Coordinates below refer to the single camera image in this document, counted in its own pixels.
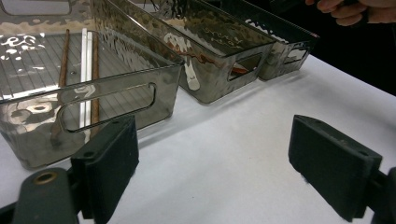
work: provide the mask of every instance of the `plastic bin wall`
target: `plastic bin wall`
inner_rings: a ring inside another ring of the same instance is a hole
[[[181,57],[105,0],[70,3],[64,15],[0,12],[0,132],[26,168],[70,156],[113,119],[134,114],[143,128],[173,113]],[[99,78],[81,82],[83,27],[99,39]]]
[[[276,43],[259,78],[269,80],[299,70],[318,36],[244,0],[219,0],[220,9],[271,36]]]
[[[139,7],[138,0],[109,1],[183,56],[185,74],[180,86],[203,104],[255,80],[275,42],[196,0],[162,1],[160,11],[152,13]]]

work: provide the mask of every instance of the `clear plastic bin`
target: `clear plastic bin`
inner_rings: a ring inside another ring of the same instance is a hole
[[[134,114],[143,128],[173,113],[182,58],[105,0],[70,3],[64,15],[0,12],[0,132],[26,168],[70,156],[110,120]],[[98,38],[86,59],[82,28]]]
[[[259,78],[269,80],[299,70],[319,37],[244,0],[218,0],[220,9],[271,36],[276,43]]]
[[[108,1],[183,56],[179,84],[203,104],[254,81],[275,43],[205,2]]]

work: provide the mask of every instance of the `bin handle cutout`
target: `bin handle cutout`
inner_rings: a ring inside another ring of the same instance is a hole
[[[241,59],[233,64],[228,80],[232,81],[257,69],[262,59],[262,54],[255,54]]]
[[[12,16],[67,15],[72,10],[69,0],[1,0],[1,5]]]
[[[156,84],[148,83],[134,86],[126,90],[115,91],[89,99],[84,98],[83,100],[63,105],[59,110],[57,120],[59,120],[62,130],[66,132],[84,132],[113,119],[149,109],[154,105],[156,97]],[[91,102],[91,105],[97,105],[98,108],[92,108],[91,124],[81,127],[79,123],[79,106],[83,102]]]
[[[305,57],[307,52],[308,52],[308,48],[292,49],[283,63],[299,62],[301,59]]]

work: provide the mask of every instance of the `white tabletop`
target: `white tabletop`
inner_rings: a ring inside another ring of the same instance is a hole
[[[289,163],[295,114],[381,154],[382,172],[396,166],[396,97],[309,56],[300,71],[211,105],[180,89],[172,118],[138,132],[140,163],[110,223],[347,223]],[[2,138],[0,155],[4,206],[31,172]],[[372,216],[368,208],[353,223]]]

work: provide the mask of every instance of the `hand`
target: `hand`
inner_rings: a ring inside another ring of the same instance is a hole
[[[315,0],[305,0],[305,3],[313,5]],[[343,6],[343,0],[320,0],[317,7],[323,13],[331,13],[343,26],[360,21],[364,10],[368,10],[369,23],[396,22],[396,0],[360,0],[350,6]]]

